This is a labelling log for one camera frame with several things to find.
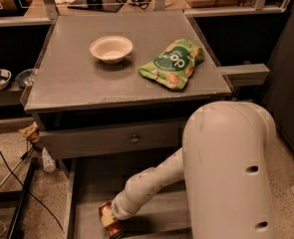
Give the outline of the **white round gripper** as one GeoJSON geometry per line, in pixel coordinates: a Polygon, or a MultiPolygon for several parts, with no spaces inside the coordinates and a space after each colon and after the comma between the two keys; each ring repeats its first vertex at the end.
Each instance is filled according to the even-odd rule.
{"type": "Polygon", "coordinates": [[[116,217],[119,220],[128,220],[136,215],[137,205],[133,203],[124,192],[120,192],[112,201],[113,213],[110,211],[105,212],[101,221],[105,228],[113,225],[117,222],[116,217]]]}

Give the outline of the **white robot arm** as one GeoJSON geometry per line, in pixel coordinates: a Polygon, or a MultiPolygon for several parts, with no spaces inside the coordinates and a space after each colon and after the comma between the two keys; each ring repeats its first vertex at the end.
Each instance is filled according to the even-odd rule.
{"type": "Polygon", "coordinates": [[[213,102],[186,122],[182,147],[99,208],[111,239],[161,189],[183,180],[193,239],[276,239],[264,153],[276,126],[263,107],[213,102]]]}

